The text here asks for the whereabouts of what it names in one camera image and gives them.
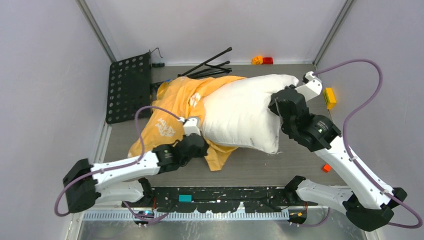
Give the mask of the blue cartoon pillowcase orange lining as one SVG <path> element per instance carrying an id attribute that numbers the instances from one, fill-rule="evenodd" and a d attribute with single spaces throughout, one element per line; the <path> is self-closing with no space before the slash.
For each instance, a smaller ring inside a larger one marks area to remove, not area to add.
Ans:
<path id="1" fill-rule="evenodd" d="M 205 97 L 211 95 L 220 87 L 241 80 L 240 76 L 222 76 L 218 78 L 207 77 L 191 79 L 178 77 L 159 88 L 156 100 L 153 101 L 155 109 L 141 132 L 138 139 L 128 151 L 128 157 L 139 156 L 142 150 L 151 151 L 162 144 L 173 144 L 181 140 L 184 134 L 183 125 L 176 117 L 198 117 L 204 121 L 206 109 Z"/>

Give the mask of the white pillow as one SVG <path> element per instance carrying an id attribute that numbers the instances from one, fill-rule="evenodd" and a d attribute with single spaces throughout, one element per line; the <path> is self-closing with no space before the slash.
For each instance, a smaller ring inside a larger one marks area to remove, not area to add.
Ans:
<path id="1" fill-rule="evenodd" d="M 269 74 L 228 83 L 203 98 L 203 136 L 225 147 L 251 148 L 275 154 L 279 150 L 280 117 L 268 108 L 271 96 L 299 80 Z"/>

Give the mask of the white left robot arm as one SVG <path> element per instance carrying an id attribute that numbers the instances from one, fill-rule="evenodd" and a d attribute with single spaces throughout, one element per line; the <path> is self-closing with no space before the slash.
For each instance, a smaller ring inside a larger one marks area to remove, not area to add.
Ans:
<path id="1" fill-rule="evenodd" d="M 80 213 L 96 204 L 138 203 L 148 207 L 153 193 L 146 176 L 173 172 L 193 158 L 207 155 L 209 145 L 203 138 L 198 117 L 182 118 L 184 134 L 175 143 L 162 144 L 146 153 L 107 163 L 78 160 L 62 182 L 69 213 Z"/>

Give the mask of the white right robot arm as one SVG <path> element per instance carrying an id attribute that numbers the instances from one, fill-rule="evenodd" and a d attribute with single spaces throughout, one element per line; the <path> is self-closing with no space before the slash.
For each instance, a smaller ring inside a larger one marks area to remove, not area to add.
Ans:
<path id="1" fill-rule="evenodd" d="M 320 95 L 322 89 L 322 82 L 310 71 L 304 75 L 303 85 L 274 93 L 268 107 L 281 118 L 282 132 L 329 164 L 347 188 L 295 176 L 286 185 L 285 198 L 291 205 L 304 201 L 329 207 L 345 214 L 361 230 L 374 231 L 389 224 L 394 208 L 407 193 L 381 180 L 345 146 L 342 132 L 328 117 L 310 113 L 307 101 Z"/>

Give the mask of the yellow toy block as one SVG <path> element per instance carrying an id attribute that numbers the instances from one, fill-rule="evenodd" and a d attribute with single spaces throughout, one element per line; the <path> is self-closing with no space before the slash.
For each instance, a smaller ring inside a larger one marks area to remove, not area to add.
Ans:
<path id="1" fill-rule="evenodd" d="M 324 96 L 326 108 L 328 110 L 332 110 L 337 104 L 337 99 L 334 90 L 331 87 L 326 87 L 322 93 Z"/>

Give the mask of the teal rectangular block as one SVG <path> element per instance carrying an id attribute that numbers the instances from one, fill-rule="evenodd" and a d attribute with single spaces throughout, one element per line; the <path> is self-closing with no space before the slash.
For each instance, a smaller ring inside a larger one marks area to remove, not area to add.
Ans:
<path id="1" fill-rule="evenodd" d="M 192 199 L 193 197 L 190 194 L 180 194 L 178 196 L 178 201 L 181 203 L 191 203 Z"/>

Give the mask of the red toy block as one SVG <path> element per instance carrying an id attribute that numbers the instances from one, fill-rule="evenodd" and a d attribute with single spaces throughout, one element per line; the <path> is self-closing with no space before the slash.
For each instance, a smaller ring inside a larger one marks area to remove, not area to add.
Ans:
<path id="1" fill-rule="evenodd" d="M 262 64 L 263 65 L 273 65 L 274 64 L 274 60 L 272 57 L 263 57 L 262 58 Z"/>

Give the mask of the orange toy block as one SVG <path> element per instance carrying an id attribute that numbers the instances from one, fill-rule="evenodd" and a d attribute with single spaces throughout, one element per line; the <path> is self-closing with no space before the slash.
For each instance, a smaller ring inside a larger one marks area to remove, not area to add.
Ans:
<path id="1" fill-rule="evenodd" d="M 263 57 L 261 55 L 257 55 L 251 59 L 252 65 L 262 65 L 263 64 Z"/>

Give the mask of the small orange cube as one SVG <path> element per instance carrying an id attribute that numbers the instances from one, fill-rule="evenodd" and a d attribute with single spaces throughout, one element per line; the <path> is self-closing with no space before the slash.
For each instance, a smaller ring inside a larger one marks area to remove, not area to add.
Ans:
<path id="1" fill-rule="evenodd" d="M 321 170 L 322 170 L 324 173 L 329 173 L 329 172 L 332 170 L 332 167 L 331 167 L 329 164 L 325 164 L 325 165 L 321 168 Z"/>

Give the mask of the black folded tripod stand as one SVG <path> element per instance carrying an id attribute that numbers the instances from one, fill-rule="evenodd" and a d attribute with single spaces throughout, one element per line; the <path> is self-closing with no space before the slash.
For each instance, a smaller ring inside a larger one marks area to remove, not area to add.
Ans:
<path id="1" fill-rule="evenodd" d="M 211 64 L 211 62 L 213 60 L 216 60 L 218 57 L 221 57 L 222 55 L 228 52 L 231 52 L 232 50 L 233 48 L 230 46 L 226 50 L 194 66 L 193 68 L 187 70 L 186 72 L 178 74 L 177 77 L 187 77 L 190 79 L 203 79 L 203 78 L 208 78 L 215 75 L 229 74 L 232 72 L 232 68 L 225 67 L 226 65 L 230 64 L 229 60 L 216 64 L 216 65 Z"/>

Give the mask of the black perforated metal plate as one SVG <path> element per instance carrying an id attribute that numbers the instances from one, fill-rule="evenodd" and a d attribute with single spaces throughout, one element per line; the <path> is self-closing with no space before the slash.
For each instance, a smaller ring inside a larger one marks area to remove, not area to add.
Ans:
<path id="1" fill-rule="evenodd" d="M 110 65 L 105 117 L 107 124 L 133 120 L 137 110 L 151 104 L 152 92 L 162 84 L 153 82 L 152 69 L 165 66 L 162 60 L 152 62 L 152 56 L 163 58 L 159 48 L 155 48 Z"/>

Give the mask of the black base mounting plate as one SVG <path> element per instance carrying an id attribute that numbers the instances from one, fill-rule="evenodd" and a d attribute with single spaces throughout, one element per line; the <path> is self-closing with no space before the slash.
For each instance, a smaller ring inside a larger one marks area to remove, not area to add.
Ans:
<path id="1" fill-rule="evenodd" d="M 192 195 L 191 202 L 179 202 L 179 195 Z M 132 208 L 154 208 L 160 213 L 234 213 L 243 207 L 247 213 L 273 213 L 288 207 L 316 206 L 295 198 L 277 186 L 153 187 Z"/>

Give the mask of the aluminium slotted rail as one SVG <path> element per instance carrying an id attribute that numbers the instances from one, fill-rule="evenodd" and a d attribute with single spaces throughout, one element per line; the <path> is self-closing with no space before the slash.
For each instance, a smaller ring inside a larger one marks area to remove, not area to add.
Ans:
<path id="1" fill-rule="evenodd" d="M 244 209 L 235 212 L 205 213 L 199 211 L 180 213 L 171 212 L 164 221 L 262 221 L 262 220 L 288 220 L 289 211 L 283 209 L 278 212 L 247 213 Z M 84 221 L 135 221 L 136 218 L 129 210 L 88 210 L 83 214 Z"/>

